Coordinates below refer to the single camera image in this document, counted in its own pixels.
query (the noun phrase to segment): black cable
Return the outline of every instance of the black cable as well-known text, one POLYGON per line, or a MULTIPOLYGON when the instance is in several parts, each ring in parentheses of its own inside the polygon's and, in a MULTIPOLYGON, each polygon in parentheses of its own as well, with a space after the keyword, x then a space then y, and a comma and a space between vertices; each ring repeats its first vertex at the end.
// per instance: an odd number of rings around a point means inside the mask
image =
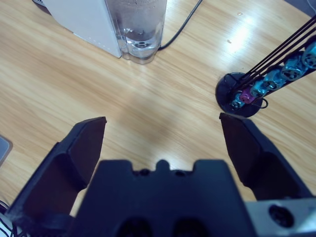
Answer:
POLYGON ((189 16, 187 17, 187 19, 185 20, 185 22, 182 24, 182 26, 180 27, 180 29, 178 30, 178 32, 171 38, 171 40, 169 40, 165 45, 160 46, 160 48, 158 49, 158 51, 163 50, 165 48, 167 48, 169 45, 171 45, 172 42, 174 42, 174 40, 179 36, 179 34, 182 32, 182 30, 184 29, 184 27, 186 26, 186 24, 189 22, 189 19, 192 17, 193 13, 196 11, 196 9, 198 8, 198 6, 202 3, 203 0, 199 0, 196 4, 196 6, 193 8, 193 10, 190 12, 189 16))
POLYGON ((2 231, 2 232, 5 234, 6 237, 10 237, 10 236, 7 234, 7 232, 5 232, 4 229, 2 229, 1 227, 0 227, 0 231, 2 231))

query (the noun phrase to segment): metal plate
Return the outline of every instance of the metal plate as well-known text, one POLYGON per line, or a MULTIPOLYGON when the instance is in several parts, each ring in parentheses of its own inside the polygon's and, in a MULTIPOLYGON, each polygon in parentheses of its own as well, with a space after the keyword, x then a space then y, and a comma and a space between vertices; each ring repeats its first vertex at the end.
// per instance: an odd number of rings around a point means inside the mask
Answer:
POLYGON ((2 165, 4 159, 8 156, 12 146, 12 142, 0 135, 0 165, 2 165))

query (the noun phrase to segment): screw hole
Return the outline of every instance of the screw hole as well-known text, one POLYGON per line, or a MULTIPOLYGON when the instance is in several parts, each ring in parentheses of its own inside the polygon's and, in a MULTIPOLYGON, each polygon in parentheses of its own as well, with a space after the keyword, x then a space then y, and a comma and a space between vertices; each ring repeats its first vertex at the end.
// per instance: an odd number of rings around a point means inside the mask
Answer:
POLYGON ((179 176, 179 177, 184 177, 186 176, 187 174, 182 171, 182 170, 177 170, 175 173, 174 173, 176 176, 179 176))
POLYGON ((148 176, 150 174, 150 170, 142 169, 141 171, 139 171, 139 174, 142 176, 148 176))
POLYGON ((271 218, 282 227, 290 228, 294 225, 294 217, 285 207, 272 205, 269 208, 269 214, 271 218))
POLYGON ((209 237, 201 221, 193 218, 179 220, 174 227, 173 237, 209 237))
POLYGON ((142 218, 131 218, 119 229, 117 237, 151 237, 153 236, 149 223, 142 218))

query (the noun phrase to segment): wooden table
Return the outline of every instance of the wooden table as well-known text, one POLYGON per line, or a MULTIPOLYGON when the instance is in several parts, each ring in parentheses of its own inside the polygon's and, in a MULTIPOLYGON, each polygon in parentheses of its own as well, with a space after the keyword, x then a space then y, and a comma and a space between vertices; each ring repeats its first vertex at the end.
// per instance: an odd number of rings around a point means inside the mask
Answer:
MULTIPOLYGON (((196 2, 169 0, 163 42, 196 2)), ((200 158, 224 159, 243 198, 254 199, 229 160, 215 86, 225 73, 249 70, 308 19, 282 0, 204 0, 169 48, 138 65, 77 38, 31 0, 1 0, 0 134, 14 145, 0 168, 1 195, 12 202, 76 122, 106 116, 101 159, 129 159, 135 169, 166 159, 188 170, 200 158)), ((269 96, 252 119, 315 194, 314 76, 269 96)))

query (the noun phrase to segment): gray object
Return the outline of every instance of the gray object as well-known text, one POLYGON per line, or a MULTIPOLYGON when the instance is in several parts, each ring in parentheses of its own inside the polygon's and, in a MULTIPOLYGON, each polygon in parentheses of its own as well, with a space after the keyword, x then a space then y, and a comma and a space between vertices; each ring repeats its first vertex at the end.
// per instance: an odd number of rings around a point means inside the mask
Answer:
POLYGON ((12 143, 0 135, 0 165, 12 149, 12 143))
POLYGON ((45 6, 44 2, 42 0, 33 0, 33 2, 35 2, 35 3, 39 4, 39 5, 45 6))
POLYGON ((316 236, 316 198, 256 201, 245 204, 259 237, 316 236), (272 213, 274 207, 280 208, 280 211, 272 213))

